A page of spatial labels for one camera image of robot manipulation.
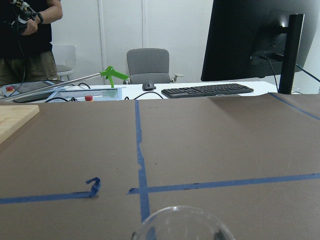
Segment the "clear glass shaker cup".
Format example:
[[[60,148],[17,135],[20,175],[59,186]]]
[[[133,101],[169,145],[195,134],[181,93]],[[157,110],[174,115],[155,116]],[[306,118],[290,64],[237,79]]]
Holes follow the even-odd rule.
[[[178,205],[151,214],[133,240],[234,240],[228,227],[203,209]]]

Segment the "black computer mouse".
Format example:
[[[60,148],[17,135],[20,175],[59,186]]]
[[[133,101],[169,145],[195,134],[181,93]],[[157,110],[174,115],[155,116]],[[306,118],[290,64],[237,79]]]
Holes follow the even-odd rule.
[[[155,86],[154,82],[149,80],[146,81],[142,84],[142,90],[143,91],[153,91],[155,90],[157,87]]]

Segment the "grey chair right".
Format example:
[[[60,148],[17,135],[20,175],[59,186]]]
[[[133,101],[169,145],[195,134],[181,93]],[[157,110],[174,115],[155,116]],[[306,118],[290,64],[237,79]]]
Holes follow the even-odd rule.
[[[170,77],[170,54],[162,48],[137,48],[126,53],[130,84],[175,83],[183,74],[175,73]]]

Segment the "black keyboard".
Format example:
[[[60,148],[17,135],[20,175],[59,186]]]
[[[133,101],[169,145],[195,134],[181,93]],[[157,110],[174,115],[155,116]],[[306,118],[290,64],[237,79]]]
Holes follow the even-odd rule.
[[[217,95],[231,95],[251,93],[254,90],[248,86],[238,83],[227,83],[217,85],[201,85],[192,87],[163,89],[161,93],[167,98],[191,98],[191,97],[207,97]]]

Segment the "blue tape line crosswise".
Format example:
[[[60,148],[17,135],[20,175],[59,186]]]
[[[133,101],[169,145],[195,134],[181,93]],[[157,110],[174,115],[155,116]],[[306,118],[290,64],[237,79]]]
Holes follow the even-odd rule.
[[[248,179],[237,179],[237,180],[226,180],[226,181],[151,186],[146,188],[146,192],[158,193],[158,192],[171,192],[171,191],[196,190],[196,189],[208,189],[208,188],[234,187],[234,186],[244,186],[244,185],[257,185],[257,184],[313,180],[313,179],[319,179],[319,178],[320,178],[319,173],[309,173],[309,174],[287,175],[287,176],[274,176],[274,177],[248,178]],[[28,203],[28,202],[46,202],[46,201],[92,198],[99,192],[102,185],[102,182],[98,177],[89,179],[85,183],[91,186],[89,191],[49,194],[49,195],[6,197],[6,198],[1,198],[0,203],[2,205],[5,205],[5,204],[18,204],[18,203]]]

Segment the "blue tape line lengthwise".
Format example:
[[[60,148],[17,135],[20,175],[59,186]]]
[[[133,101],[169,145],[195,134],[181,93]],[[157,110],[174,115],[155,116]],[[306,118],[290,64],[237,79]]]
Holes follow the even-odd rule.
[[[136,128],[136,153],[137,163],[139,165],[138,181],[139,181],[139,203],[140,203],[140,215],[141,222],[143,223],[150,215],[150,202],[148,192],[148,182],[146,175],[145,159],[142,153],[142,127],[139,101],[134,101],[135,107],[135,128]]]

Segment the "white stool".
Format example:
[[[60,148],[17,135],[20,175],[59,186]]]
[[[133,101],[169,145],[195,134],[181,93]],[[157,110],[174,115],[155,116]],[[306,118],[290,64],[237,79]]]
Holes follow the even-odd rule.
[[[70,75],[74,72],[74,68],[67,65],[67,61],[76,62],[76,46],[53,44],[52,53],[60,80],[63,82],[69,81]]]

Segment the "black monitor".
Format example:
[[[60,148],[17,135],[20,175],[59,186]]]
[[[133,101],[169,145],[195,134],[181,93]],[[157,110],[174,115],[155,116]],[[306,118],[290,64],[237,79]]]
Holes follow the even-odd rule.
[[[215,0],[201,80],[279,75],[278,92],[290,94],[319,22],[317,0]]]

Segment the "teach pendant with red button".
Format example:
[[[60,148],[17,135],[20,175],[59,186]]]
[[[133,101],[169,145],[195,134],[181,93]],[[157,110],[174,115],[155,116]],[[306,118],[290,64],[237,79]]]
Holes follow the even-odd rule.
[[[24,82],[22,84],[8,84],[4,85],[0,88],[0,93],[3,94],[5,97],[16,96],[18,94],[22,94],[25,92],[33,91],[40,88],[45,88],[48,86],[56,85],[57,81],[49,81],[49,80],[42,80],[42,81],[34,81],[34,82]],[[21,98],[15,98],[13,102],[15,103],[30,103],[40,100],[46,100],[50,97],[53,92],[56,91],[64,91],[65,87],[54,87],[49,90],[42,90],[40,92],[34,93],[33,95],[23,96]]]

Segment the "bamboo cutting board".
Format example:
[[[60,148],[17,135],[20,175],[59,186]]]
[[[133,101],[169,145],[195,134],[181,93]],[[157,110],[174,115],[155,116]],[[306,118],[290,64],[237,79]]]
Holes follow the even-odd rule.
[[[38,105],[1,105],[0,106],[0,143],[40,112]]]

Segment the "person in black shirt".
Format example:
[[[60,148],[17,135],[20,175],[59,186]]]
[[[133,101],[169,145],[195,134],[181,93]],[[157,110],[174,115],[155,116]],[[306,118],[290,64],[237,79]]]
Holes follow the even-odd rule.
[[[52,53],[51,24],[63,17],[59,0],[29,0],[37,13],[28,19],[21,34],[14,34],[11,23],[18,7],[7,0],[0,2],[0,84],[58,80]]]

